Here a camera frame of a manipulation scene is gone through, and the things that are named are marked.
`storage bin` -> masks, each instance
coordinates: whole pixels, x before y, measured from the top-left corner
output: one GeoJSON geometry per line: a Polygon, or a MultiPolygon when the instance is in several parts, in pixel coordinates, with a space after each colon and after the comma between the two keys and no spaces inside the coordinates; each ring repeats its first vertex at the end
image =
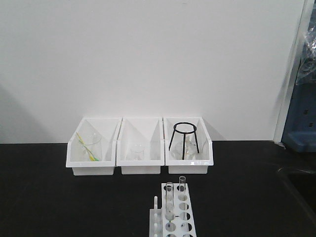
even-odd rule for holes
{"type": "MultiPolygon", "coordinates": [[[[183,117],[183,118],[163,118],[164,136],[165,136],[165,165],[168,166],[169,174],[206,174],[209,165],[213,165],[212,141],[208,135],[205,124],[201,117],[183,117]],[[182,160],[181,154],[176,154],[175,146],[181,144],[183,134],[175,135],[169,150],[174,125],[179,122],[188,122],[196,126],[196,135],[199,153],[195,152],[189,159],[182,160]]],[[[196,149],[195,135],[186,135],[187,141],[192,143],[196,149]]]]}
{"type": "Polygon", "coordinates": [[[74,175],[113,175],[121,120],[83,118],[68,142],[66,167],[71,167],[74,175]],[[100,147],[97,147],[101,149],[100,158],[96,158],[98,161],[92,161],[97,155],[80,142],[80,139],[86,142],[91,134],[101,135],[100,147]]]}
{"type": "Polygon", "coordinates": [[[122,174],[160,174],[162,165],[162,118],[124,118],[117,151],[122,174]]]}

